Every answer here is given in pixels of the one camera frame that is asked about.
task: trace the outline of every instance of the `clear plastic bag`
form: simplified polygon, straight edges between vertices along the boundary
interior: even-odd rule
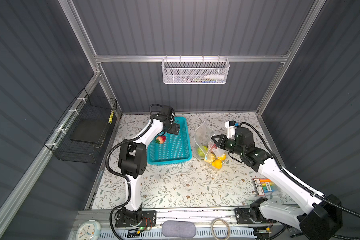
[[[221,169],[226,159],[225,150],[217,148],[211,137],[218,135],[211,129],[204,121],[195,130],[195,148],[198,153],[198,158],[203,159],[211,164],[216,169]]]

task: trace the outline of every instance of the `gray wall panel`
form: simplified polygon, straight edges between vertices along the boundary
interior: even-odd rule
[[[285,54],[312,3],[74,0],[98,55]]]
[[[360,1],[326,2],[263,118],[288,170],[360,212]]]
[[[102,63],[124,112],[256,110],[279,63],[231,63],[226,84],[164,84],[160,63]]]
[[[57,1],[0,1],[0,207],[92,75]],[[1,239],[66,238],[98,168],[53,157]]]

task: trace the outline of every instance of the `floral pattern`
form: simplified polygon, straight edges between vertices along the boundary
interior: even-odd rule
[[[225,122],[248,122],[265,138],[255,113],[197,113],[176,114],[187,119],[192,156],[198,156],[193,139],[195,129],[206,120],[216,132],[226,134]],[[135,136],[148,122],[148,114],[123,115],[114,145],[123,139]],[[264,146],[254,134],[256,146]],[[118,169],[119,149],[110,158],[110,166]],[[142,175],[141,198],[143,207],[218,207],[249,205],[258,199],[252,178],[263,177],[245,164],[228,157],[226,164],[216,170],[202,159],[193,157],[181,164],[164,166],[148,165]],[[268,197],[282,204],[295,202],[284,192],[278,190]],[[96,193],[92,209],[111,209],[125,202],[124,179],[109,173],[106,169]]]

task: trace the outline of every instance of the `strawberry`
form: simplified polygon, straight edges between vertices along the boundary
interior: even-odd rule
[[[155,142],[158,144],[163,144],[165,142],[166,137],[165,136],[159,136],[156,138]]]

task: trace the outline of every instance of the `alarm clock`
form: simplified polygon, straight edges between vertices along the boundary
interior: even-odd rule
[[[80,225],[76,234],[76,240],[97,240],[100,236],[100,228],[99,222],[89,220]]]

